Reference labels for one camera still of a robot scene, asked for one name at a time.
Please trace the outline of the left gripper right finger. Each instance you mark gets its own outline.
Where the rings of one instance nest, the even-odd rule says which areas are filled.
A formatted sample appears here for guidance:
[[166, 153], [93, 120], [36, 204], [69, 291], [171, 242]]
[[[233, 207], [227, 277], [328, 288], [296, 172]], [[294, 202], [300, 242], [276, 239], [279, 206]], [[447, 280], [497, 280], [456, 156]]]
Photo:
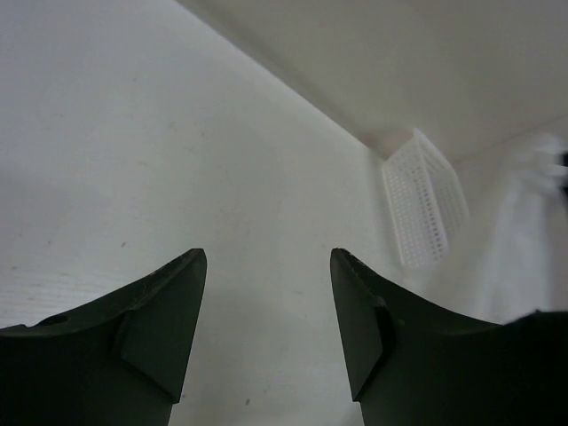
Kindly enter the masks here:
[[330, 256], [352, 399], [367, 425], [564, 425], [567, 315], [451, 312], [343, 248]]

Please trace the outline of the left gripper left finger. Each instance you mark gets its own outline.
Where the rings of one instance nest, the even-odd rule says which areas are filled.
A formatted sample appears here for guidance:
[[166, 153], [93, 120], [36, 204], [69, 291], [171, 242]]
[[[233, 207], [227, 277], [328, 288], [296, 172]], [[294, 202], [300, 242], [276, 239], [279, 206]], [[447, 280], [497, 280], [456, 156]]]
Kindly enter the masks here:
[[207, 258], [160, 269], [38, 324], [1, 331], [4, 425], [165, 425], [182, 398]]

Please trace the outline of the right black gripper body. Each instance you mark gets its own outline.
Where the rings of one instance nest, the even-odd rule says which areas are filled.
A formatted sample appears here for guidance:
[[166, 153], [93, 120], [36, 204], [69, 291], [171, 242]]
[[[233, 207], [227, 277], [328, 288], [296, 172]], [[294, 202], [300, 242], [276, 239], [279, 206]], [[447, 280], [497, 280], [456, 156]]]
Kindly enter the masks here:
[[568, 152], [564, 151], [557, 157], [557, 165], [560, 167], [559, 192], [564, 200], [568, 200]]

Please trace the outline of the white tank top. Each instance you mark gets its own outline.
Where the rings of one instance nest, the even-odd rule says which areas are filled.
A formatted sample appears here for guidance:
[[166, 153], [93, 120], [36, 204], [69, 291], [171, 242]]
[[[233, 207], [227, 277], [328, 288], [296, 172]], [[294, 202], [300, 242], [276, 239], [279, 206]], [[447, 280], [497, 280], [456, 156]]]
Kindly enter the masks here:
[[557, 157], [567, 144], [540, 134], [506, 159], [477, 217], [488, 227], [472, 313], [505, 323], [533, 311], [567, 308], [567, 233]]

